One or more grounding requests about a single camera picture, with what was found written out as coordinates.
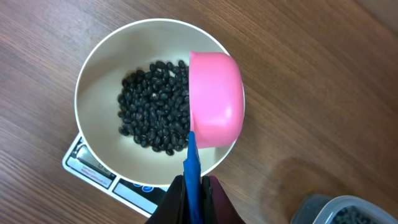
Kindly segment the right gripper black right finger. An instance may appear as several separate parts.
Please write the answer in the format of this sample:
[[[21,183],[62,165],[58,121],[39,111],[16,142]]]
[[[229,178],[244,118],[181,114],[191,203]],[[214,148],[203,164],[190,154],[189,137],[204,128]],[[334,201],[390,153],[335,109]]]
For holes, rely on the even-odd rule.
[[[201,184],[205,224],[245,224],[215,176],[204,176]]]

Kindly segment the pink scoop blue handle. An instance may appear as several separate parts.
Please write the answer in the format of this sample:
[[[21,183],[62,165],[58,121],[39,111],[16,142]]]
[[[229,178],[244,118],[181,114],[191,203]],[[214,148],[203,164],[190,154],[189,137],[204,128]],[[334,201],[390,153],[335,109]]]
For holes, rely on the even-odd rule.
[[[190,52],[190,132],[183,162],[191,223],[202,223],[198,150],[234,143],[243,126],[244,93],[239,68],[221,52]]]

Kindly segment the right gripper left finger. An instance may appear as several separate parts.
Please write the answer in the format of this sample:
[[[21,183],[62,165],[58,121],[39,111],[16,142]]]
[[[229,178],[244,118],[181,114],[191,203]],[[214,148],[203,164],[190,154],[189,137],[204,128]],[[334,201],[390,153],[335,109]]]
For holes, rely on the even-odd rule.
[[[146,224],[188,224],[188,202],[184,176],[174,178],[163,201]]]

